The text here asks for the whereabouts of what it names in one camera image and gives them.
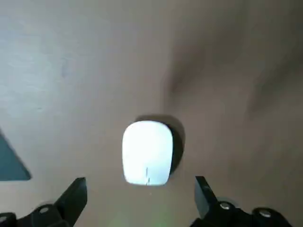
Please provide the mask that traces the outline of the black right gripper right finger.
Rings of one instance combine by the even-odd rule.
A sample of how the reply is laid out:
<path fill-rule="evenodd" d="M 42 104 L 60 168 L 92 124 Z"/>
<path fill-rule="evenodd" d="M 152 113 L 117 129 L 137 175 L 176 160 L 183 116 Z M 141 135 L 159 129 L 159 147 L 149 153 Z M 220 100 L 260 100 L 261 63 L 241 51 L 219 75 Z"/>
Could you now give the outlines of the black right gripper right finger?
<path fill-rule="evenodd" d="M 195 203 L 200 217 L 192 227 L 291 227 L 279 212 L 267 207 L 244 212 L 231 202 L 219 200 L 203 176 L 195 177 Z"/>

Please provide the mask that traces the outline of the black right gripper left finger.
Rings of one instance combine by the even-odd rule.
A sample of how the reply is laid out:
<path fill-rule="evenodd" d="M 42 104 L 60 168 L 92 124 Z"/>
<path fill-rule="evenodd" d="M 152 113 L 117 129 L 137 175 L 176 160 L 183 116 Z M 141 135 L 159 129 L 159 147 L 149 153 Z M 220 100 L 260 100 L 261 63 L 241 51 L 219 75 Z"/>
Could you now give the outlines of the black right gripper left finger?
<path fill-rule="evenodd" d="M 86 178 L 79 177 L 70 184 L 55 203 L 39 206 L 19 219 L 15 213 L 1 213 L 0 225 L 2 227 L 72 227 L 86 204 Z"/>

